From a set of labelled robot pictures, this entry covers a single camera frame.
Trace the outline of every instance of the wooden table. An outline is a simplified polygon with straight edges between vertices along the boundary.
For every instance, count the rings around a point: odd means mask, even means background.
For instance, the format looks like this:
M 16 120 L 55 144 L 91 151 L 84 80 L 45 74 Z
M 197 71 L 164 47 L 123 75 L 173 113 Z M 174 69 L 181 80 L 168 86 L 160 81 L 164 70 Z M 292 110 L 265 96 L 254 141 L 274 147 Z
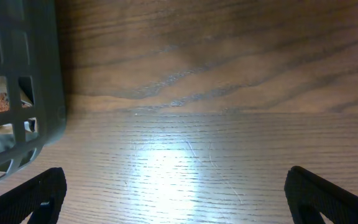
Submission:
M 59 223 L 292 223 L 299 165 L 358 195 L 358 1 L 57 1 Z

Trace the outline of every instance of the wood grain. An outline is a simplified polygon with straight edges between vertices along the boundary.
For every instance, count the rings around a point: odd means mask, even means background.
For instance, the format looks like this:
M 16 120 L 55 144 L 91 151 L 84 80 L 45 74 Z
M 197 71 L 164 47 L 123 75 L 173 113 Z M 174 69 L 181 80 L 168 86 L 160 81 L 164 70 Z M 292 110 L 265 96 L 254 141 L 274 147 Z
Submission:
M 295 165 L 358 195 L 358 1 L 57 1 L 59 223 L 292 223 Z

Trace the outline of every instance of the gray plastic basket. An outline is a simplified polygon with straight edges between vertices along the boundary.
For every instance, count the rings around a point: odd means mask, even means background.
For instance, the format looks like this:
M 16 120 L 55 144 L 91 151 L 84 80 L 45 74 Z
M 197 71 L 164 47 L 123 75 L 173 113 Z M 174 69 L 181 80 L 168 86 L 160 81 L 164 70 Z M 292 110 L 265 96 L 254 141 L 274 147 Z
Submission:
M 33 161 L 65 129 L 53 0 L 0 0 L 0 76 L 6 77 L 9 99 L 0 126 L 12 124 L 13 130 L 0 134 L 2 180 Z M 20 88 L 32 98 L 32 107 L 22 107 Z M 29 118 L 37 119 L 37 133 L 26 133 Z

